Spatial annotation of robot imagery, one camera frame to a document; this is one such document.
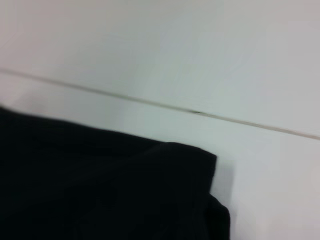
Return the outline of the black t-shirt with white print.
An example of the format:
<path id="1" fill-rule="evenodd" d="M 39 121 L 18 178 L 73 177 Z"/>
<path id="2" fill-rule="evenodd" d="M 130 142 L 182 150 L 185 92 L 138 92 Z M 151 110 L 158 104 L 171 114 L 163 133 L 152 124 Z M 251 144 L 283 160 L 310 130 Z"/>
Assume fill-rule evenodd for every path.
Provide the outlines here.
<path id="1" fill-rule="evenodd" d="M 230 240 L 216 161 L 0 107 L 0 240 Z"/>

